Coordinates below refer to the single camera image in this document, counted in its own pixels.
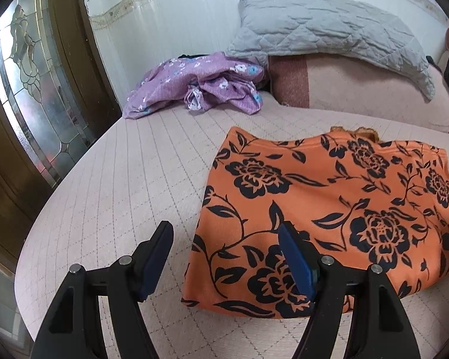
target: orange floral garment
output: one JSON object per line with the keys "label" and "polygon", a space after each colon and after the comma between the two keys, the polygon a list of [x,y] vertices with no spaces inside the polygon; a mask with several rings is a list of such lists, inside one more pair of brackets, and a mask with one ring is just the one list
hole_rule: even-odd
{"label": "orange floral garment", "polygon": [[[379,264],[399,297],[449,274],[449,167],[421,142],[348,132],[291,142],[229,131],[211,168],[182,302],[260,318],[308,316],[278,245],[289,220],[343,265]],[[346,298],[344,311],[352,309]]]}

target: white wall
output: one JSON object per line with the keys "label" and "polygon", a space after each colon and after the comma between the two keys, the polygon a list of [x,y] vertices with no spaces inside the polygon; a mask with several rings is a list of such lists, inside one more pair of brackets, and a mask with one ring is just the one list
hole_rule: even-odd
{"label": "white wall", "polygon": [[[439,60],[449,23],[433,0],[356,0],[399,16]],[[97,45],[123,104],[144,72],[181,54],[225,50],[239,27],[238,0],[86,0]]]}

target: silver bolt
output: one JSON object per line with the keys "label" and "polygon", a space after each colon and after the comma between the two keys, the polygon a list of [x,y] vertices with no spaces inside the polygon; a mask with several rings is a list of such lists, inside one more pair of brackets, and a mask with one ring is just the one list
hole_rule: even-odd
{"label": "silver bolt", "polygon": [[376,274],[381,274],[383,272],[383,268],[379,265],[372,265],[371,271]]}
{"label": "silver bolt", "polygon": [[122,256],[120,259],[118,259],[118,263],[120,263],[122,266],[129,265],[132,262],[133,258],[129,255]]}
{"label": "silver bolt", "polygon": [[72,274],[77,274],[81,269],[81,265],[79,263],[73,263],[73,265],[70,266],[69,271]]}
{"label": "silver bolt", "polygon": [[321,258],[321,262],[323,262],[325,265],[331,266],[334,263],[334,258],[329,255],[324,255]]}

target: gray quilted pillow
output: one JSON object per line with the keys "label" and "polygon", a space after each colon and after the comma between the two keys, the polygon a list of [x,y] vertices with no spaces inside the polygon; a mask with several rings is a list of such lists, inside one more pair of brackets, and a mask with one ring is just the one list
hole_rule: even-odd
{"label": "gray quilted pillow", "polygon": [[351,0],[240,0],[241,28],[226,54],[326,52],[362,59],[411,79],[431,99],[435,88],[419,41],[400,18]]}

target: purple fabric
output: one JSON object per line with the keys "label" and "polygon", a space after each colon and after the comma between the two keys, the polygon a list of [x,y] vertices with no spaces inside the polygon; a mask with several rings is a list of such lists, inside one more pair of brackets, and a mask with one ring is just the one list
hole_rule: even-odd
{"label": "purple fabric", "polygon": [[224,52],[171,59],[145,74],[129,94],[123,117],[140,118],[177,100],[201,111],[229,102],[250,115],[263,104],[255,87],[263,77],[261,66]]}

